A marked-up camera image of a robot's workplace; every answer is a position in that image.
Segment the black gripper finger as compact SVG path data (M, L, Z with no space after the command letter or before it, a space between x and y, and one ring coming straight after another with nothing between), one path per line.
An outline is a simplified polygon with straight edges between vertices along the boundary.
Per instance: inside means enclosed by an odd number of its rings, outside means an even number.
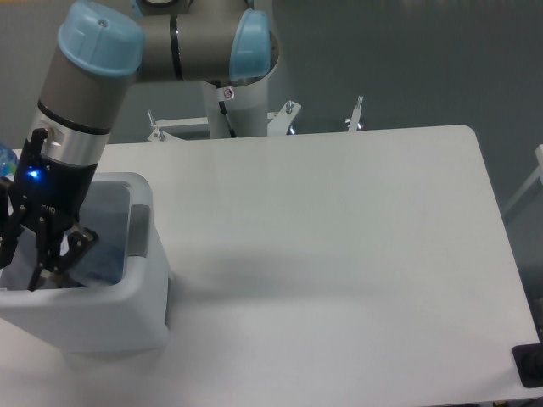
M98 242L98 234L75 224L64 232L53 233L47 221L40 221L36 232L37 261L27 289L31 292L52 282L56 288L70 283L70 269Z
M1 177L1 268L11 264L29 212L29 198L14 181Z

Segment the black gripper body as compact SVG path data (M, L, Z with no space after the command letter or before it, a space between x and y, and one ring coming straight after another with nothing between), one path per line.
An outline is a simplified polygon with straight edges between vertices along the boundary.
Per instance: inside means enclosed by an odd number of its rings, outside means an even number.
M78 220L97 165L76 166L36 156L26 141L14 175L10 198L15 214L24 207L20 224L35 233L48 221L48 235L58 237Z

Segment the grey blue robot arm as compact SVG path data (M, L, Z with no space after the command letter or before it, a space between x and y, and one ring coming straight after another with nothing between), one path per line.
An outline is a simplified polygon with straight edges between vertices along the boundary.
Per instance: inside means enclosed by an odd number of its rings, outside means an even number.
M80 208L128 88L137 82L257 81L272 67L267 15L249 1L135 1L134 20L94 1L70 6L57 34L35 120L1 180L1 265L20 235L36 239L25 289L73 284L98 242Z

